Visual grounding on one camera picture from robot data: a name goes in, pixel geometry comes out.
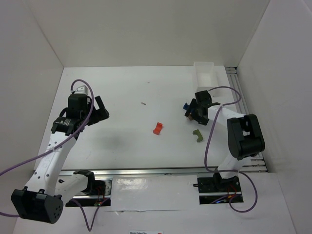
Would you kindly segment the white perforated plastic bin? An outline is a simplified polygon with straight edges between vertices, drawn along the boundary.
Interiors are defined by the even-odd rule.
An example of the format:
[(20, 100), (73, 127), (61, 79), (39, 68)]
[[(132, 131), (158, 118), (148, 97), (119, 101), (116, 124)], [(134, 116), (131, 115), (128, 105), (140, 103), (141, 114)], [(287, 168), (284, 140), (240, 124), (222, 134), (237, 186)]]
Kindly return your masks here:
[(192, 82), (195, 93), (200, 91), (209, 91), (212, 88), (218, 87), (214, 63), (194, 62)]

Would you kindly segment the blue wood block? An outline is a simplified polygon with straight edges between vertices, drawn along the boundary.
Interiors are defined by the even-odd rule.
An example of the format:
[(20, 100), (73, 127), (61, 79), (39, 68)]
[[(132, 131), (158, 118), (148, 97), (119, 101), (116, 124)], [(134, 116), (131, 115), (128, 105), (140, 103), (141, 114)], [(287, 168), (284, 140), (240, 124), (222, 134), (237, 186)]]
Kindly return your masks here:
[(183, 109), (184, 109), (185, 111), (187, 111), (187, 110), (189, 109), (188, 103), (185, 103), (185, 104), (183, 105)]

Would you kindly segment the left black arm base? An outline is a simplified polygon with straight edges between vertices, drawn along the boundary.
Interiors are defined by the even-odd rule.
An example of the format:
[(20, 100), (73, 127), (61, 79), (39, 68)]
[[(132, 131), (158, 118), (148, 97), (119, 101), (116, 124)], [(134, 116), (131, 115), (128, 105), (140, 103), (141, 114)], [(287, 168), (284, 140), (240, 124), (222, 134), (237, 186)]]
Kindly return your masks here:
[(95, 186), (90, 192), (80, 192), (73, 197), (82, 207), (97, 207), (101, 203), (103, 207), (111, 206), (112, 180), (96, 180)]

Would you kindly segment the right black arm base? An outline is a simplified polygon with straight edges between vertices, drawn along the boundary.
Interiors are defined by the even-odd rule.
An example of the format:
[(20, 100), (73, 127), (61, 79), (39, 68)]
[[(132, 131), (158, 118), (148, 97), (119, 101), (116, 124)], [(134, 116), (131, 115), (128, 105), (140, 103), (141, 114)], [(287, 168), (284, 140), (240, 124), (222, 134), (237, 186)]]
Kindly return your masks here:
[(199, 204), (242, 203), (243, 195), (239, 178), (222, 179), (219, 174), (213, 177), (198, 177), (193, 187), (198, 189)]

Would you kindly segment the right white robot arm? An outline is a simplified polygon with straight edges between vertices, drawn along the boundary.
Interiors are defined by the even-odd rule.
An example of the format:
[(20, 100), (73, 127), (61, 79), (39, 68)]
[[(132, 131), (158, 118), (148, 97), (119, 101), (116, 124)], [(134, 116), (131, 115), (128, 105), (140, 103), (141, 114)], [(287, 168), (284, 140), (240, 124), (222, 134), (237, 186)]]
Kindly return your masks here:
[(214, 177), (222, 182), (235, 176), (248, 158), (257, 156), (265, 150), (265, 141), (258, 118), (254, 114), (244, 115), (227, 109), (228, 103), (214, 102), (210, 93), (200, 91), (190, 103), (185, 103), (185, 117), (206, 126), (211, 120), (212, 127), (207, 140), (204, 160), (207, 163), (209, 145), (217, 124), (227, 130), (228, 155), (214, 171)]

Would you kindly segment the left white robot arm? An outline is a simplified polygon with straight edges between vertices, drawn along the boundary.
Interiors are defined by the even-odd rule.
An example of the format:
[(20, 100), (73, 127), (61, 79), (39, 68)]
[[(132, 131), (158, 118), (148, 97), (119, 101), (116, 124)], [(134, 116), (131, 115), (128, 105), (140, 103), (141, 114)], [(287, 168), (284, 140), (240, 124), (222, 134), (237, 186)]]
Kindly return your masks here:
[(104, 194), (105, 183), (96, 180), (91, 171), (76, 170), (66, 181), (59, 179), (65, 160), (78, 139), (74, 132), (86, 119), (90, 126), (109, 117), (101, 97), (97, 96), (95, 101), (97, 109), (87, 94), (74, 93), (68, 97), (68, 106), (53, 123), (46, 150), (48, 155), (41, 159), (24, 188), (15, 189), (11, 195), (20, 218), (54, 224), (63, 207), (77, 194)]

